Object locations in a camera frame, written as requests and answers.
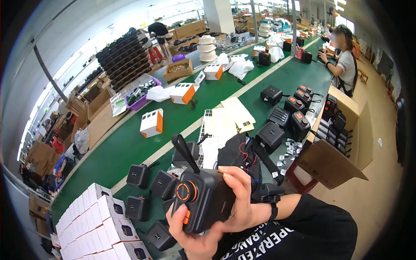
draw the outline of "black knob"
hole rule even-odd
[[[192,202],[196,199],[197,190],[192,181],[181,181],[176,187],[176,197],[183,202]]]

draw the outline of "purple plastic tray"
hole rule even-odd
[[[161,86],[162,82],[158,81],[156,78],[152,77],[152,79],[157,83],[156,86]],[[131,93],[133,93],[134,90],[132,92],[130,92],[127,96],[124,97],[124,102],[127,104],[127,97],[130,96]],[[139,108],[141,108],[142,106],[144,106],[147,102],[149,102],[150,100],[146,99],[146,95],[142,96],[141,98],[139,98],[139,100],[137,100],[136,102],[134,102],[131,106],[127,105],[128,109],[132,109],[134,111],[137,111]]]
[[[178,53],[172,57],[172,62],[178,62],[183,59],[186,59],[185,55],[183,53]]]

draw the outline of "concrete floor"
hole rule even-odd
[[[356,221],[358,238],[353,260],[365,256],[388,220],[396,204],[402,173],[402,167],[397,163],[394,104],[369,61],[361,57],[357,66],[368,76],[366,85],[358,79],[353,100],[360,111],[367,101],[371,113],[374,158],[362,171],[369,181],[353,178],[332,190],[318,183],[310,191],[314,197],[347,210]]]

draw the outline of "man in black shirt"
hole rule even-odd
[[[250,204],[251,180],[243,170],[219,166],[218,171],[236,195],[226,222],[218,221],[208,234],[195,237],[182,229],[186,206],[173,216],[171,207],[166,214],[169,232],[189,260],[351,259],[358,231],[345,210],[309,194],[290,194],[276,203],[277,216],[270,220],[270,204]]]
[[[154,22],[147,27],[147,30],[149,31],[149,34],[152,34],[152,33],[156,34],[157,41],[163,52],[163,59],[167,59],[168,50],[166,49],[166,46],[165,46],[165,40],[169,42],[170,40],[172,40],[172,36],[168,32],[168,29],[166,29],[166,25],[160,22]]]

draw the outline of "black t-shirt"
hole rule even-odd
[[[349,260],[356,242],[357,225],[348,212],[304,194],[288,218],[227,234],[214,259]]]
[[[154,32],[156,36],[163,36],[168,34],[168,29],[166,29],[163,23],[160,22],[155,22],[149,25],[149,27],[147,27],[147,31],[149,32],[149,34]]]

